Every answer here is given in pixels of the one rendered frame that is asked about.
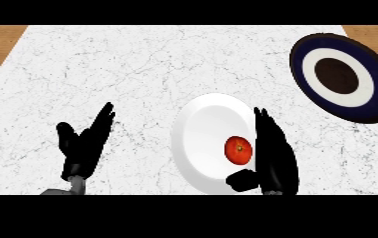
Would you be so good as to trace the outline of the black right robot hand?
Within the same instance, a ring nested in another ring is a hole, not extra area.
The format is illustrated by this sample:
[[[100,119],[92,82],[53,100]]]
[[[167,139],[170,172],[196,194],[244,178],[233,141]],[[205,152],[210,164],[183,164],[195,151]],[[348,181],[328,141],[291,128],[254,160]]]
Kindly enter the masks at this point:
[[[285,133],[266,109],[254,108],[255,114],[255,170],[242,169],[226,178],[236,192],[257,187],[264,195],[295,195],[300,176],[297,159]]]

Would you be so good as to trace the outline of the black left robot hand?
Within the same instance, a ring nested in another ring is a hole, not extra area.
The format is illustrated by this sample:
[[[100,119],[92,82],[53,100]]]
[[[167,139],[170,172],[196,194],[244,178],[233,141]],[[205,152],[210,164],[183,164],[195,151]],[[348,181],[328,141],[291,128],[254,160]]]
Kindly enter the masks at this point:
[[[115,112],[108,102],[99,111],[92,126],[77,134],[66,122],[56,125],[59,149],[65,155],[61,178],[80,176],[87,179],[95,172],[103,146],[111,133]]]

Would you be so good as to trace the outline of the red tomato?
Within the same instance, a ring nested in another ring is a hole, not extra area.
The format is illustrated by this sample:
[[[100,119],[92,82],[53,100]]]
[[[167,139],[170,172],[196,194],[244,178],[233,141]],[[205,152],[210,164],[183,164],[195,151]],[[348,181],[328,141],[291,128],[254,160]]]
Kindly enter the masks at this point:
[[[244,137],[232,136],[224,143],[224,156],[235,165],[245,165],[253,157],[253,146]]]

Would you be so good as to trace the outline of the navy and white plate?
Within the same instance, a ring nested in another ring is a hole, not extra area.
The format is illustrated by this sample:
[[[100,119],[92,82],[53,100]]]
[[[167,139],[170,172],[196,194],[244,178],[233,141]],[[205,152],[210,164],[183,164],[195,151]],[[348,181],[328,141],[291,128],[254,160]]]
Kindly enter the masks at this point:
[[[378,54],[332,33],[310,34],[294,44],[289,67],[315,104],[356,123],[378,123]]]

